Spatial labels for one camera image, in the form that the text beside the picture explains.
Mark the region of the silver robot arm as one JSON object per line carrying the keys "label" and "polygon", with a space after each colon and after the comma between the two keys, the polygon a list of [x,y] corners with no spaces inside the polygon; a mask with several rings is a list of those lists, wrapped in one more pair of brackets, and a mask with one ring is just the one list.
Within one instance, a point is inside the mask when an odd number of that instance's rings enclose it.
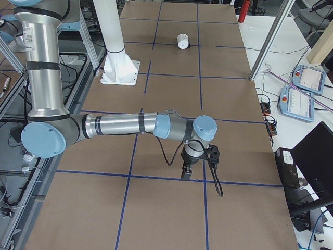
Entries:
{"label": "silver robot arm", "polygon": [[125,115],[72,115],[64,106],[60,72],[58,29],[80,22],[79,1],[14,1],[15,18],[21,23],[32,109],[21,133],[24,147],[40,158],[61,154],[82,139],[98,135],[151,133],[158,139],[180,141],[183,180],[199,160],[208,162],[217,176],[219,151],[211,145],[217,124],[209,116],[181,118],[170,110]]}

